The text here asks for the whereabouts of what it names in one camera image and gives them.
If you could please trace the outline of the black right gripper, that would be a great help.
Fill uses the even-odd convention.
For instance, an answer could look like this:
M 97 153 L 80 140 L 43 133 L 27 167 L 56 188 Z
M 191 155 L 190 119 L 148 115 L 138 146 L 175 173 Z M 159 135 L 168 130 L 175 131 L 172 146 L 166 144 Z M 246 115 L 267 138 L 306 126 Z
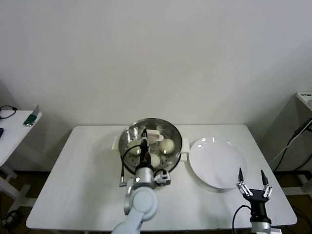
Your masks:
M 244 183 L 242 169 L 239 168 L 237 187 L 239 191 L 245 196 L 245 199 L 251 205 L 251 218 L 250 220 L 269 220 L 266 212 L 265 203 L 269 201 L 273 188 L 269 185 L 268 178 L 261 170 L 261 178 L 264 185 L 263 190 L 249 189 Z

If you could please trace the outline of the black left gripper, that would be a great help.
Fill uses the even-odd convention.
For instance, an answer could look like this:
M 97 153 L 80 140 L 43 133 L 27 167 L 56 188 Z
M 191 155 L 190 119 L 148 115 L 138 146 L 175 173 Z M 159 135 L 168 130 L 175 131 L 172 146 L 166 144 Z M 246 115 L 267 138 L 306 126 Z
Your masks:
M 149 147 L 148 147 L 148 134 L 147 129 L 144 128 L 141 134 L 141 153 L 140 153 L 140 160 L 138 167 L 150 167 L 150 154 L 149 154 Z

